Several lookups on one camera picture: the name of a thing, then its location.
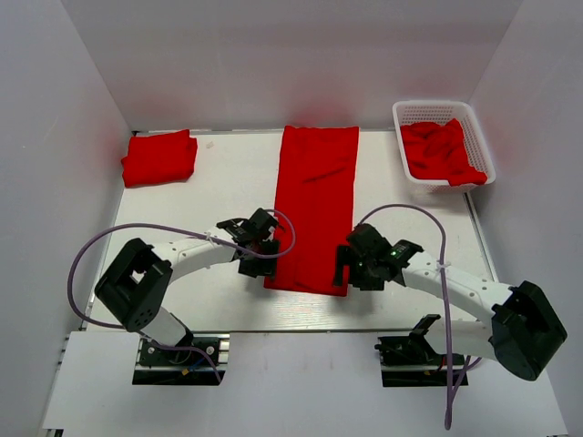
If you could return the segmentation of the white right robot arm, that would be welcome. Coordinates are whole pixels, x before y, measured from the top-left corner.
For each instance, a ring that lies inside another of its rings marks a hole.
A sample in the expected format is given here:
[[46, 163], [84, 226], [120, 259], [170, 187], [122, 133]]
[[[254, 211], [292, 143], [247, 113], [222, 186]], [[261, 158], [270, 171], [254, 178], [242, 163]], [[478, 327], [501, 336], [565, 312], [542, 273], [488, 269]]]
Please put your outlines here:
[[467, 312], [473, 321], [452, 325], [453, 351], [497, 361], [525, 381], [538, 378], [568, 337], [538, 285], [480, 279], [407, 240], [376, 249], [339, 246], [333, 282], [343, 281], [359, 290], [383, 290], [385, 283], [396, 282]]

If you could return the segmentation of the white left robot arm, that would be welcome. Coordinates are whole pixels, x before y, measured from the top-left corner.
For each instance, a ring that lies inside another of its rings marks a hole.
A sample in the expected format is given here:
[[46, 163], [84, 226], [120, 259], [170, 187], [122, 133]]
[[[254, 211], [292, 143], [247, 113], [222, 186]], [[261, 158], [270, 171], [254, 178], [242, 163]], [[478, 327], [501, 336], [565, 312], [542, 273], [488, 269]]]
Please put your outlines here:
[[212, 228], [199, 239], [186, 238], [158, 245], [128, 241], [99, 279], [99, 301], [128, 332], [138, 332], [170, 350], [191, 344], [189, 329], [163, 308], [169, 285], [201, 269], [240, 263], [240, 273], [270, 276], [279, 243], [253, 240], [233, 229]]

